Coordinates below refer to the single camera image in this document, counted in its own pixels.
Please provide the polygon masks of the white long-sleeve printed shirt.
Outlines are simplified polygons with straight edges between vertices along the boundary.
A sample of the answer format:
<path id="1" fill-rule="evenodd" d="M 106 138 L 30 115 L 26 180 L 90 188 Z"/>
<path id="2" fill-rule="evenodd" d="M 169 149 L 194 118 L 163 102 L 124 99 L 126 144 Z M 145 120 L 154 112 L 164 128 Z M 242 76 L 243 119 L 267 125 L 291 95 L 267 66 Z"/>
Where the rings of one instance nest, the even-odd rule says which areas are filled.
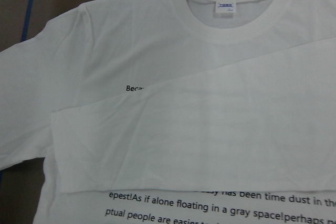
<path id="1" fill-rule="evenodd" d="M 335 223 L 335 0 L 95 0 L 1 52 L 34 223 Z"/>

